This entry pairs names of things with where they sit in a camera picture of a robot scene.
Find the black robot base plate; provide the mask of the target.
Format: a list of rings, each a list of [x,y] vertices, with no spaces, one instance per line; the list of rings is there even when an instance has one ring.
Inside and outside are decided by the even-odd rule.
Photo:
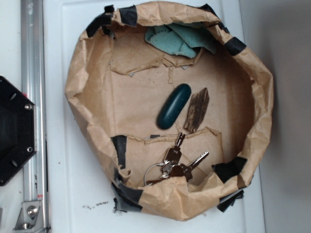
[[[35,105],[1,76],[0,185],[7,185],[35,152]]]

